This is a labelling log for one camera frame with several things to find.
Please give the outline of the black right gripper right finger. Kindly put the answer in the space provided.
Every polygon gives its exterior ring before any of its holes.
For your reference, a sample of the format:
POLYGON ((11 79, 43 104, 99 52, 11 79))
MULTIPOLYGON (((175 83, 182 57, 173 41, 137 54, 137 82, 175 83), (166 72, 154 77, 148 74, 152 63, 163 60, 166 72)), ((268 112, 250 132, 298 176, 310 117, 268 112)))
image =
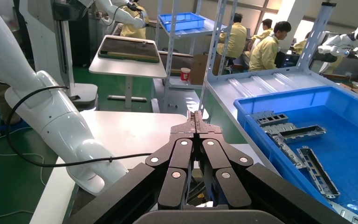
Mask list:
POLYGON ((218 126, 195 112, 195 150, 220 224, 345 224, 347 220, 225 142, 218 126))

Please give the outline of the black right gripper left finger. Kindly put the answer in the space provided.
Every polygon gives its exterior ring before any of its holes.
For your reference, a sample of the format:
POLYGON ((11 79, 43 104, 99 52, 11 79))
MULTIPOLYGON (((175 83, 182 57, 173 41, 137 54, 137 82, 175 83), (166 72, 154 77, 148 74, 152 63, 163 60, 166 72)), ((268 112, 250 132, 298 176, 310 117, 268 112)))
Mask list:
POLYGON ((171 128, 168 143, 69 219, 71 224, 145 224, 147 216, 179 211, 192 172, 195 117, 171 128))

